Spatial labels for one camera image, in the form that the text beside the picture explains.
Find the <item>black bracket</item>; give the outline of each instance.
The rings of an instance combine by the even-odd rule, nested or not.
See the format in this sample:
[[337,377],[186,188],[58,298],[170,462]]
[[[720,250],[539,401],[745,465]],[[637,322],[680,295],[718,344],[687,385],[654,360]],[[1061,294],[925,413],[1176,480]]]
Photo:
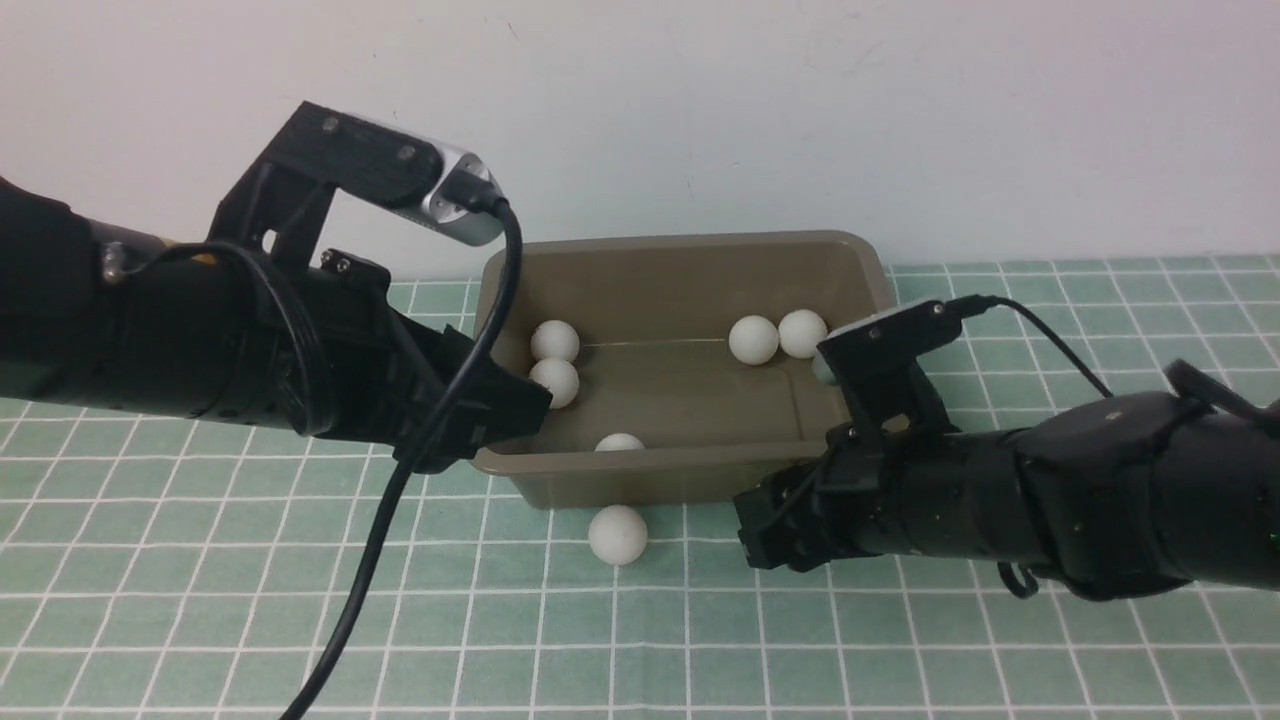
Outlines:
[[865,452],[884,430],[957,432],[916,359],[960,337],[964,319],[945,302],[920,300],[836,329],[818,351],[840,382]]
[[1165,377],[1179,397],[1199,400],[1257,427],[1270,438],[1280,439],[1280,401],[1270,407],[1257,407],[1234,389],[1206,375],[1185,360],[1174,360],[1165,368]]
[[440,179],[429,142],[303,102],[218,205],[207,240],[262,251],[285,273],[307,268],[335,190],[387,210],[413,204]]

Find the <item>ping pong ball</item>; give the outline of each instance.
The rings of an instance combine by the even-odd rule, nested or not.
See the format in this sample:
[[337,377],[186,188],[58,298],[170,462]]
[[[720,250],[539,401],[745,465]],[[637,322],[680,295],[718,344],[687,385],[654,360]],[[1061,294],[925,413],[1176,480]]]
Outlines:
[[640,438],[628,433],[613,433],[607,436],[604,439],[595,446],[596,452],[612,451],[612,450],[644,450],[644,443]]
[[609,565],[628,565],[649,544],[644,518],[626,505],[611,505],[595,514],[586,530],[591,552]]
[[796,310],[778,323],[778,337],[783,352],[808,360],[818,352],[818,343],[827,337],[827,323],[813,310]]
[[552,410],[564,407],[577,395],[577,370],[568,360],[559,357],[539,360],[529,372],[529,379],[550,391]]
[[763,365],[778,351],[778,329],[759,315],[748,315],[728,331],[728,351],[748,365]]
[[561,360],[572,363],[577,359],[580,347],[581,341],[577,337],[577,331],[563,320],[547,320],[538,325],[532,340],[529,341],[529,348],[534,352],[534,360],[559,357]]

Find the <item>cutting mat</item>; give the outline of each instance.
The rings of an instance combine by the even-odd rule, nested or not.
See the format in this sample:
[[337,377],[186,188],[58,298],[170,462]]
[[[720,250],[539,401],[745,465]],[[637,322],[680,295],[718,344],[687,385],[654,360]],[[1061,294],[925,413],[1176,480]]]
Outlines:
[[[1117,391],[1185,357],[1280,396],[1280,258],[899,266],[901,300],[1033,306]],[[407,283],[470,328],[477,284]],[[924,359],[970,430],[1092,400],[1000,311]],[[0,402],[0,720],[273,717],[346,594],[385,448]],[[1016,601],[987,564],[755,573],[727,505],[644,511],[613,570],[590,512],[460,464],[411,483],[317,717],[1280,717],[1280,598],[1193,587]]]

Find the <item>black cable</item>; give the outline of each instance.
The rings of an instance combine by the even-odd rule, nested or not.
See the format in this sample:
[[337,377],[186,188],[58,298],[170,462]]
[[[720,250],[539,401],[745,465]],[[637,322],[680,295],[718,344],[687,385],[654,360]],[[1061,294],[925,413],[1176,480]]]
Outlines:
[[[1066,356],[1071,365],[1074,365],[1075,369],[1084,375],[1084,379],[1088,380],[1089,384],[1092,384],[1093,388],[1102,395],[1102,397],[1114,397],[1114,393],[1106,383],[1093,374],[1093,370],[1091,370],[1089,366],[1084,364],[1084,360],[1082,360],[1080,356],[1071,350],[1071,346],[1066,345],[1066,341],[1053,332],[1053,328],[1048,327],[1048,323],[1041,320],[1036,313],[1032,313],[1030,309],[1021,302],[1010,300],[1009,297],[1001,297],[998,295],[968,295],[947,302],[947,307],[955,310],[961,318],[980,315],[997,305],[1010,307],[1023,318],[1027,318],[1027,322],[1036,325],[1036,329],[1043,333],[1043,336],[1047,337],[1048,341]],[[1027,600],[1039,592],[1039,583],[1036,582],[1036,577],[1032,575],[1030,570],[1028,570],[1025,565],[1018,566],[1021,580],[1019,580],[1018,575],[1014,574],[1014,565],[1011,562],[997,562],[996,570],[1000,573],[1000,580],[1005,584],[1005,588],[1014,594],[1014,597]]]
[[[413,474],[413,468],[434,450],[433,441],[440,432],[444,419],[448,418],[453,406],[457,405],[458,398],[466,391],[466,386],[476,366],[489,356],[494,342],[498,340],[498,333],[502,332],[502,325],[507,322],[511,306],[516,301],[516,287],[520,282],[520,268],[524,256],[524,236],[520,231],[520,222],[511,210],[511,205],[506,199],[497,195],[490,183],[485,184],[489,186],[488,193],[474,201],[458,204],[474,213],[486,211],[502,223],[507,242],[507,258],[493,307],[489,310],[489,316],[485,319],[484,327],[476,336],[475,345],[466,359],[463,359],[462,365],[453,374],[453,379],[445,387],[440,401],[435,404],[435,407],[431,409],[426,419],[417,425],[406,441],[404,447],[411,448],[410,454],[404,455],[397,462],[396,470],[392,473],[390,479],[387,482],[387,488],[383,491],[383,497],[378,503],[374,523],[369,529],[369,538],[365,541],[365,550],[360,556],[360,566],[356,569],[356,577],[352,580],[351,592],[347,594],[347,602],[343,605],[342,615],[338,616],[333,634],[329,637],[329,642],[320,653],[315,667],[311,670],[311,675],[302,684],[302,689],[298,691],[297,697],[293,698],[289,707],[280,715],[282,720],[301,719],[307,708],[311,707],[311,703],[315,702],[316,697],[320,696],[325,682],[329,680],[329,675],[333,674],[334,667],[338,665],[338,659],[347,647],[347,641],[351,639],[351,633],[356,628],[356,620],[360,618],[360,610],[364,607],[369,588],[372,584],[374,571],[378,569],[378,560],[383,553],[383,544],[387,542],[387,533],[390,529],[392,518],[396,515],[396,507],[399,505],[401,496],[404,493],[404,486],[408,484],[408,479]],[[392,336],[396,343],[408,354],[410,361],[415,366],[425,366],[426,360],[421,356],[417,343],[404,331],[398,314],[393,311],[392,315]]]
[[769,519],[768,524],[773,524],[781,520],[787,512],[791,511],[791,509],[797,502],[800,502],[801,498],[812,497],[809,495],[809,491],[813,489],[813,487],[818,483],[818,480],[827,477],[827,473],[831,471],[831,465],[835,461],[836,461],[836,448],[828,447],[827,452],[822,454],[822,459],[818,460],[818,462],[814,464],[813,469],[809,470],[809,474],[806,474],[804,479],[800,480],[800,484],[794,487],[787,493],[786,498],[782,501],[782,505],[780,505],[778,509],[773,511],[773,516]]
[[293,345],[301,380],[297,396],[289,392],[292,388],[285,383],[282,387],[285,391],[282,400],[294,407],[292,416],[303,419],[302,428],[298,428],[300,434],[315,436],[333,428],[338,419],[338,400],[334,396],[333,379],[329,374],[324,346],[320,342],[320,333],[316,332],[315,323],[311,322],[311,314],[307,313],[302,300],[293,291],[293,284],[271,264],[266,255],[221,241],[177,245],[157,255],[138,272],[143,273],[159,263],[184,260],[200,255],[233,258],[248,268],[262,283],[271,296],[275,309],[280,313],[284,332]]
[[1000,297],[998,295],[968,295],[947,302],[947,307],[954,309],[961,318],[980,315],[996,305],[1010,307],[1023,318],[1027,318],[1027,322],[1036,325],[1036,329],[1043,333],[1044,337],[1048,338],[1048,341],[1066,356],[1071,365],[1074,365],[1075,369],[1084,375],[1085,380],[1089,380],[1089,384],[1093,386],[1093,388],[1097,389],[1102,397],[1114,397],[1114,393],[1110,388],[1107,388],[1106,383],[1093,374],[1093,370],[1084,364],[1084,360],[1080,360],[1080,356],[1071,350],[1071,346],[1066,345],[1066,342],[1056,332],[1053,332],[1053,328],[1048,327],[1044,320],[1041,320],[1036,313],[1032,313],[1021,302],[1007,297]]

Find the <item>plastic tray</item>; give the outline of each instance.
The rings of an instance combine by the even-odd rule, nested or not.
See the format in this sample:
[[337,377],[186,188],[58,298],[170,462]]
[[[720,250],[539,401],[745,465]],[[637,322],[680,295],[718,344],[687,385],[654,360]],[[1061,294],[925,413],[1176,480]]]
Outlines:
[[[477,318],[493,304],[503,265],[485,265]],[[481,450],[474,465],[509,477],[535,507],[728,500],[763,477],[824,450],[846,421],[840,391],[809,360],[781,350],[748,366],[728,351],[744,315],[774,323],[808,307],[828,327],[892,306],[872,246],[814,231],[545,242],[525,249],[525,270],[493,357],[532,366],[539,323],[564,320],[582,350],[581,380],[539,434]],[[645,450],[594,452],[626,432]]]

